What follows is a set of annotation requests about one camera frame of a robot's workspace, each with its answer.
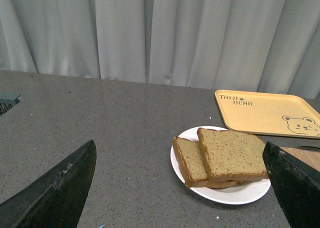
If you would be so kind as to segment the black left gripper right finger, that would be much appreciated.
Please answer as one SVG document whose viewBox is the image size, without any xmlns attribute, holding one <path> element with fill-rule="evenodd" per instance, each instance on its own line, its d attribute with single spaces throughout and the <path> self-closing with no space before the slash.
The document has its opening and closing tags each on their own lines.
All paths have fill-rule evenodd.
<svg viewBox="0 0 320 228">
<path fill-rule="evenodd" d="M 320 171 L 268 141 L 263 161 L 277 201 L 292 228 L 320 226 Z"/>
</svg>

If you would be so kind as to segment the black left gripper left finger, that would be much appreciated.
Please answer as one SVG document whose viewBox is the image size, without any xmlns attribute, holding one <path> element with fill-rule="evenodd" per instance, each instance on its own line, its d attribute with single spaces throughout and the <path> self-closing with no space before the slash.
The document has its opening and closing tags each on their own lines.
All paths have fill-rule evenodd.
<svg viewBox="0 0 320 228">
<path fill-rule="evenodd" d="M 75 228 L 92 184 L 97 159 L 89 140 L 0 205 L 2 228 Z"/>
</svg>

